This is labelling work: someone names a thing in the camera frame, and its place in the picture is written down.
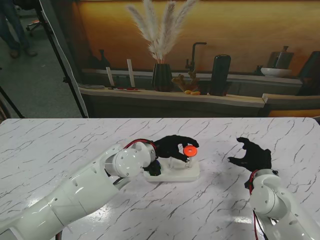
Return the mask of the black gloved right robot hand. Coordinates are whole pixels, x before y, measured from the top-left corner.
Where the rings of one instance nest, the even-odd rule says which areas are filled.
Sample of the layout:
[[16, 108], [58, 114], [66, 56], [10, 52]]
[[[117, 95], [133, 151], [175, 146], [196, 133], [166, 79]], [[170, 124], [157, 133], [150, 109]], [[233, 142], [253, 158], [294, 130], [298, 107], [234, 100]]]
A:
[[258, 144], [245, 137], [238, 137], [236, 140], [243, 143], [242, 149], [246, 152], [242, 158], [228, 157], [230, 163], [243, 167], [250, 172], [272, 168], [272, 157], [269, 149], [262, 149]]

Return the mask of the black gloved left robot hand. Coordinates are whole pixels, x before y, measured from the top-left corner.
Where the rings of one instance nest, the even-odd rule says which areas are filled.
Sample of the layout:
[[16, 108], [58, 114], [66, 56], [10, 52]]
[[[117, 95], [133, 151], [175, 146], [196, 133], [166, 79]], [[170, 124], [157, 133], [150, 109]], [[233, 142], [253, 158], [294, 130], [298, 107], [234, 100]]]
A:
[[186, 147], [192, 145], [196, 148], [199, 147], [198, 142], [190, 137], [181, 135], [169, 135], [165, 136], [154, 142], [155, 154], [160, 158], [175, 158], [183, 162], [188, 162], [188, 157], [179, 151], [179, 145]]

